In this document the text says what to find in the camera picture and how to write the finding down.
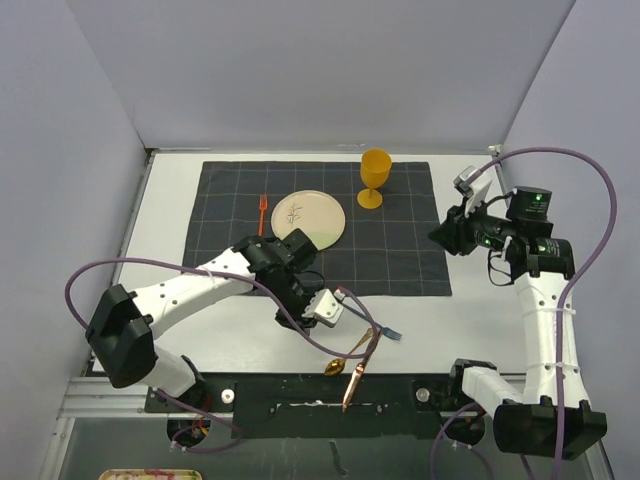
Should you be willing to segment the blue plastic fork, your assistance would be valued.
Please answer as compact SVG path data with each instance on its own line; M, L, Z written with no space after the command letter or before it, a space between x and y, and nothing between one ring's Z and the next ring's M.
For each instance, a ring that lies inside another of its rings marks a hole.
M346 310L348 310L352 314L356 315L362 320L367 320L367 317L365 316L365 314L362 313L360 310L357 310L356 308L347 305L345 302L343 302L342 305ZM379 323L375 323L375 325L381 331L382 335L385 336L386 338L393 341L400 341L402 339L402 334L393 330L392 328L387 326L382 326Z

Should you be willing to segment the copper metal knife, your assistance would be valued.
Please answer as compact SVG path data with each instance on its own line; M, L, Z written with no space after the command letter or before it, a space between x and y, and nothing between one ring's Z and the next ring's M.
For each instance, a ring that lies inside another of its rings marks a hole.
M381 330L375 329L363 359L355 367L342 400L342 412L345 413L351 404L356 389L364 376L368 363L375 352L381 337Z

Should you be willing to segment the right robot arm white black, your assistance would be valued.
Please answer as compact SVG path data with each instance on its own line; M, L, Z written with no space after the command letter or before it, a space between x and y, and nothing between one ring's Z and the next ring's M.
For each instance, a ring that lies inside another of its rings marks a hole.
M489 214L486 188L467 187L462 195L428 237L451 255L483 247L508 263L524 325L525 385L515 389L490 362L458 359L446 399L459 409L476 402L492 419L502 452L574 460L606 434L607 420L592 409L581 376L568 289L577 277L573 248L552 235L551 193L515 188L503 197L503 218Z

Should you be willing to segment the orange plastic fork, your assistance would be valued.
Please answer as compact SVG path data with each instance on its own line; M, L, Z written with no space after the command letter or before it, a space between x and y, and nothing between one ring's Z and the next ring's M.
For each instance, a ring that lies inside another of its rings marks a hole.
M265 215L268 209L268 196L266 194L262 194L259 198L259 226L258 226L258 235L262 236L264 233L264 223L265 223Z

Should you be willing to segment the gold metal spoon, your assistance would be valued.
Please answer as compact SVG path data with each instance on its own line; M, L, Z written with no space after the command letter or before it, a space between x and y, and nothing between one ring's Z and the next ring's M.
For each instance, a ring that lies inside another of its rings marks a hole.
M367 341L369 341L374 334L374 330L369 328L365 334L361 337L361 339L354 345L354 347L348 352L348 354L353 354L359 347L364 345ZM335 358L331 360L324 370L324 375L327 377L333 377L341 374L344 371L345 365L347 362L346 357Z

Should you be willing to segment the dark grey checked cloth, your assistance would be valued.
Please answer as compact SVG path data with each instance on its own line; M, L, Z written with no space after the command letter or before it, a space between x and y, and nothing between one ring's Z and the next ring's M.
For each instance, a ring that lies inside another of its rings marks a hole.
M445 252L428 238L439 224L429 164L394 163L376 210L358 205L355 196L362 187L356 162L206 162L182 263L196 267L258 233L262 194L273 210L291 193L316 190L339 202L346 226L342 237L308 267L306 284L324 280L358 296L450 296Z

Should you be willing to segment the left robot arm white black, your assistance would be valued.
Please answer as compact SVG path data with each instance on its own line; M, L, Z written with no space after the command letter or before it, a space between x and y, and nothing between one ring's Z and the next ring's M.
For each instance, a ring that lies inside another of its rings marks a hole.
M132 292L117 284L102 295L86 339L113 387L142 383L164 391L180 410L193 410L204 395L201 376L187 357L156 346L156 340L191 315L253 289L275 299L283 326L334 326L342 308L331 291L307 287L297 277L316 254L299 229L282 240L249 236L170 280Z

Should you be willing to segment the beige plate with plant motif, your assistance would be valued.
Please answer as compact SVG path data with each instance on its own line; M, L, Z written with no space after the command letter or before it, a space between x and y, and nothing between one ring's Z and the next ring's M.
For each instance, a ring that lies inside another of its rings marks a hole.
M332 196L315 190L294 192L273 209L271 229L284 239L300 229L318 250L334 245L343 235L346 216L342 206Z

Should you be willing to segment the orange plastic cup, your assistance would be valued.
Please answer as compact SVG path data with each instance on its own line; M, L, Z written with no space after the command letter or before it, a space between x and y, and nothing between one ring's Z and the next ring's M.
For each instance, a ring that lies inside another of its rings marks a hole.
M384 150L371 149L362 154L360 177L365 188L357 195L361 207L374 210L382 205L383 197L379 188L388 180L391 167L391 156Z

